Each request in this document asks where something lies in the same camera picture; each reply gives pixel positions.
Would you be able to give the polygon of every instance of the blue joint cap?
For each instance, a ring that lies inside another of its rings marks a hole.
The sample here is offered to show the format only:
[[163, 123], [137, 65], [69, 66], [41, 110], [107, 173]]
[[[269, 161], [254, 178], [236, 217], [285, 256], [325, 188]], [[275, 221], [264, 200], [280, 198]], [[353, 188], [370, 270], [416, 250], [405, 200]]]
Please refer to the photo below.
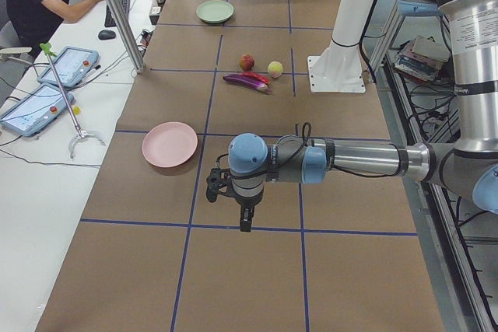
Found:
[[442, 16], [435, 3], [408, 2], [398, 0], [398, 13], [402, 16]]
[[266, 160], [268, 147], [263, 139], [255, 134], [240, 134], [228, 147], [228, 163], [237, 174], [252, 173]]
[[327, 171], [327, 156], [325, 150], [317, 147], [306, 147], [304, 152], [301, 175], [303, 183], [321, 183]]
[[482, 210], [498, 214], [498, 165], [488, 169], [478, 180], [472, 200]]

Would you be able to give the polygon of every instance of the tablet screen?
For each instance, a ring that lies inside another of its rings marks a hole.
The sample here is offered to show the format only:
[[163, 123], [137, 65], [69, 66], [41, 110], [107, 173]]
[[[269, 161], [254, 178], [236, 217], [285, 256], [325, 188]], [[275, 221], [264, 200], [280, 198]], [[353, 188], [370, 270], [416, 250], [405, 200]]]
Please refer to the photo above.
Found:
[[56, 89], [43, 86], [36, 91], [29, 99], [23, 101], [16, 109], [2, 119], [2, 122], [9, 122], [13, 127], [21, 131], [29, 127], [44, 115], [51, 106], [55, 105], [62, 95]]
[[[55, 62], [55, 70], [59, 74], [62, 84], [68, 84], [72, 81], [78, 69], [85, 60], [89, 60], [92, 52], [68, 48], [62, 56], [59, 56]], [[50, 69], [41, 77], [43, 80], [57, 82], [54, 73]]]

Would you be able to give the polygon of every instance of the pink plate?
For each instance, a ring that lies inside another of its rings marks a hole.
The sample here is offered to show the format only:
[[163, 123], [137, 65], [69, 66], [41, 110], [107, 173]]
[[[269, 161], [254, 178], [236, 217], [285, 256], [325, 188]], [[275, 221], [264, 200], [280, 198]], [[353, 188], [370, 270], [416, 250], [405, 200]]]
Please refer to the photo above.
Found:
[[192, 157], [197, 148], [197, 134], [181, 122], [158, 124], [144, 137], [142, 153], [158, 167], [178, 166]]

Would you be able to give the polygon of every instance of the keyboard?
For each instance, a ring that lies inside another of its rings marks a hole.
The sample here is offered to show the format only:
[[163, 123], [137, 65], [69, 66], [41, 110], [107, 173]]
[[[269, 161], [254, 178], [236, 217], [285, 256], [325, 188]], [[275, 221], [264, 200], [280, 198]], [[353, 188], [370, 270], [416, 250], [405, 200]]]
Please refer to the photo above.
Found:
[[[121, 5], [123, 6], [124, 14], [128, 17], [128, 14], [130, 13], [130, 0], [119, 0], [121, 2]], [[103, 23], [105, 27], [112, 27], [116, 26], [116, 21], [114, 21], [114, 18], [112, 17], [112, 14], [110, 13], [109, 5], [107, 6], [106, 9], [106, 20]]]

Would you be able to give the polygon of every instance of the person's arm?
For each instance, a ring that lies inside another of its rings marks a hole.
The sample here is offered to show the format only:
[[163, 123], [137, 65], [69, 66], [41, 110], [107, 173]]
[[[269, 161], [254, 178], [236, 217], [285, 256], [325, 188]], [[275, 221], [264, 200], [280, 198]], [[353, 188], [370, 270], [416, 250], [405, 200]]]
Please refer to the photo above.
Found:
[[100, 1], [102, 0], [82, 0], [69, 5], [62, 0], [43, 0], [41, 4], [68, 23], [76, 23]]

